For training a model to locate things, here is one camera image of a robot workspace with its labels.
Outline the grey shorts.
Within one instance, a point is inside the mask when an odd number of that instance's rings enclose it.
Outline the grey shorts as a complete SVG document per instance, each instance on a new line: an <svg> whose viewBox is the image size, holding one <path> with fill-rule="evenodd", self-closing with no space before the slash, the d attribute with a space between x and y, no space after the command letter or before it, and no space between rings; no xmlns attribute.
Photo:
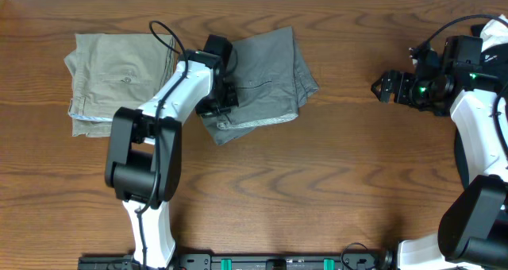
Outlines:
<svg viewBox="0 0 508 270"><path fill-rule="evenodd" d="M235 86L239 106L202 120L217 145L296 119L319 90L290 26L233 42L226 80Z"/></svg>

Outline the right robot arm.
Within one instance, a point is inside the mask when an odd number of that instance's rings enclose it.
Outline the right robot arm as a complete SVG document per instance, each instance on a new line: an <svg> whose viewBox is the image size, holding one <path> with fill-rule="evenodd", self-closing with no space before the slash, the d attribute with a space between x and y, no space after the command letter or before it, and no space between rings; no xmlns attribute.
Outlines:
<svg viewBox="0 0 508 270"><path fill-rule="evenodd" d="M380 102L394 102L456 126L455 159L464 191L438 231L398 244L398 269L507 267L507 81L484 58L479 37L454 36L438 55L414 49L412 73L386 71L371 85Z"/></svg>

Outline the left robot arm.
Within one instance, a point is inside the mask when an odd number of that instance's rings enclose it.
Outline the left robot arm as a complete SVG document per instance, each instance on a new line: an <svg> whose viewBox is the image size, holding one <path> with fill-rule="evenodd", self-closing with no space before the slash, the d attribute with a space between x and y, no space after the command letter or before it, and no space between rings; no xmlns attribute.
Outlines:
<svg viewBox="0 0 508 270"><path fill-rule="evenodd" d="M173 76L136 109L120 108L111 126L105 181L122 201L136 248L125 259L132 269L165 269L175 253L169 202L182 172L183 124L237 107L235 87L225 80L233 46L211 35L204 49L179 56Z"/></svg>

